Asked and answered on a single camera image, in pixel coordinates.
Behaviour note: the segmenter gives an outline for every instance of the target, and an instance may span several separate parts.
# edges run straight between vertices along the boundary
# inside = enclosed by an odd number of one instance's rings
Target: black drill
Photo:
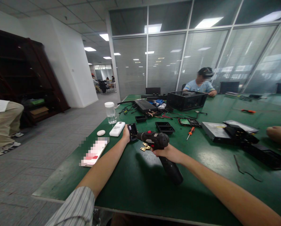
[[[168,135],[164,133],[156,133],[152,131],[147,131],[143,133],[137,133],[137,139],[146,142],[149,146],[151,146],[154,150],[164,149],[169,145],[170,139]],[[175,185],[179,185],[183,182],[183,176],[177,167],[176,163],[171,162],[166,157],[159,156],[159,159],[162,163],[162,166],[167,174],[167,176],[171,179],[171,181]]]

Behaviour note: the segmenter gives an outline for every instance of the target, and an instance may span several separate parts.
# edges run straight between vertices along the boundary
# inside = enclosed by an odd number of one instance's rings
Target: plastic bottle
[[[115,113],[115,109],[114,109],[114,103],[106,102],[105,107],[106,107],[106,113],[107,113],[107,118],[108,118],[109,124],[116,123],[116,113]]]

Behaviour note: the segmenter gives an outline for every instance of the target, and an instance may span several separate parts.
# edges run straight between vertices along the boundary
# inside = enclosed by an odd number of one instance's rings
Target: white computer mouse
[[[105,133],[106,133],[105,130],[100,130],[100,131],[97,132],[97,135],[98,135],[98,136],[102,136],[102,135],[104,135]]]

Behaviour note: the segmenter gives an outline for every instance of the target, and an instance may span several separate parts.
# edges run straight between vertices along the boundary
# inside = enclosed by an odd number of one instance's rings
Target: ceiling
[[[0,11],[17,18],[50,14],[81,34],[89,63],[111,64],[109,42],[99,34],[107,33],[105,11],[110,8],[138,7],[173,0],[0,0]]]

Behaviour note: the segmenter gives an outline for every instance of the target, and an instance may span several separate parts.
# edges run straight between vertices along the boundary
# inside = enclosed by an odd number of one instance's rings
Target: white sneaker
[[[11,135],[11,137],[22,137],[23,135],[24,135],[23,133],[18,132],[18,133]]]
[[[21,144],[18,142],[13,142],[11,144],[5,145],[3,147],[0,148],[0,155],[3,155],[13,149],[15,149],[16,147],[20,146]]]

